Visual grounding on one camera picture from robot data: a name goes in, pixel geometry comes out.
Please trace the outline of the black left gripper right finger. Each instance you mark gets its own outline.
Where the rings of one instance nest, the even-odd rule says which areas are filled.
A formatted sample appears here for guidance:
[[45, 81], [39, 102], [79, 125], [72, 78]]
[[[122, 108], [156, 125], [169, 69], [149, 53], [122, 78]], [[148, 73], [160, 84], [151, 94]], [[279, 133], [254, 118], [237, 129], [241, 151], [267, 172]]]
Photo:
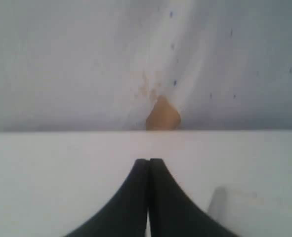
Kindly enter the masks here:
[[183, 192], [164, 161], [150, 159], [149, 218], [153, 237], [231, 237]]

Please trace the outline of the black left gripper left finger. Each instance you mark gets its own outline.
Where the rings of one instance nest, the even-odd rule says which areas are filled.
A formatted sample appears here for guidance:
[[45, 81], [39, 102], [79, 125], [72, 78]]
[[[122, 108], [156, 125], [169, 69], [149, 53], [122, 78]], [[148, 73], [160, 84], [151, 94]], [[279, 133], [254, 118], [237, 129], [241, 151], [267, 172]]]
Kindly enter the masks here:
[[149, 197], [150, 162], [137, 159], [114, 196], [68, 237], [144, 237]]

